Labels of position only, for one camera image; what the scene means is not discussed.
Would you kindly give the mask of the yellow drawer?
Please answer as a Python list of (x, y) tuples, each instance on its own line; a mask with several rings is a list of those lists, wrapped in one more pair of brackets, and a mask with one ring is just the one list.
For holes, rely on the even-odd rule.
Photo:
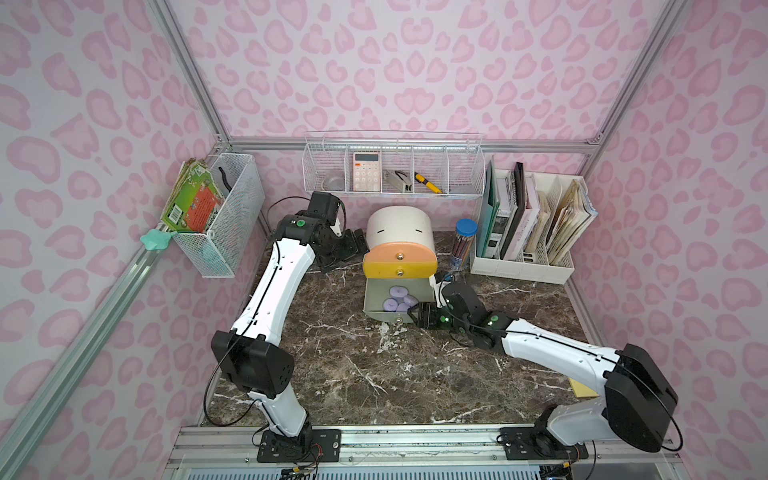
[(365, 260), (363, 271), (369, 279), (428, 279), (436, 273), (437, 261)]

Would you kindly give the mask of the grey bottom drawer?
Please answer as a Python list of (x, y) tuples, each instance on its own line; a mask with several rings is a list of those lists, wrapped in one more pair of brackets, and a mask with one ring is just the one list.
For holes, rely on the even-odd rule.
[(428, 279), (368, 279), (363, 311), (382, 322), (412, 323), (409, 312), (416, 314), (420, 304), (434, 300)]

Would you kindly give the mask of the orange top drawer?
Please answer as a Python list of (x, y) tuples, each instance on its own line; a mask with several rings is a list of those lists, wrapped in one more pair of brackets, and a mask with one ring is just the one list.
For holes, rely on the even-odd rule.
[(432, 247), (416, 242), (386, 242), (372, 247), (365, 255), (363, 264), (370, 267), (405, 264), (406, 266), (437, 266), (437, 256)]

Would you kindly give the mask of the white round drawer cabinet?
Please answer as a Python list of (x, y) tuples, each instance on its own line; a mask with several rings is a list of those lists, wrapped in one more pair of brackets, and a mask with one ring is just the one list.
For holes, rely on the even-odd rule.
[(415, 243), (435, 251), (431, 219), (416, 207), (394, 205), (375, 211), (365, 233), (370, 250), (389, 243)]

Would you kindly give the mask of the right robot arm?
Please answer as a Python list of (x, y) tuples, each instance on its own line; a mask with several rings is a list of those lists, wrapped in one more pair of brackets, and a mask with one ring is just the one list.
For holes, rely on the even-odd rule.
[(464, 334), (479, 349), (538, 364), (595, 392), (591, 400), (545, 408), (528, 434), (538, 455), (553, 458), (603, 440), (621, 440), (647, 453), (665, 449), (668, 430), (678, 427), (678, 395), (645, 349), (584, 343), (490, 310), (471, 286), (451, 276), (433, 290), (433, 301), (407, 310), (418, 327)]

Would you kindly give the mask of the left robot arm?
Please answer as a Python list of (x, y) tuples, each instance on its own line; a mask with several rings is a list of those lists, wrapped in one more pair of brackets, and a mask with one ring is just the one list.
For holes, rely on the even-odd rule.
[(243, 312), (211, 349), (222, 377), (246, 393), (268, 422), (265, 442), (304, 455), (312, 445), (307, 411), (291, 386), (295, 361), (280, 347), (285, 320), (310, 267), (327, 273), (368, 252), (363, 232), (346, 227), (341, 199), (314, 192), (306, 209), (276, 227), (265, 272)]

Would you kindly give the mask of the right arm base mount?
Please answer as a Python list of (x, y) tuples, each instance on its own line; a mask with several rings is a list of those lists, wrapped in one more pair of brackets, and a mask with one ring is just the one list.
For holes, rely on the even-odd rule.
[(563, 445), (545, 430), (531, 426), (501, 428), (496, 443), (503, 447), (507, 460), (573, 463), (590, 458), (583, 444)]

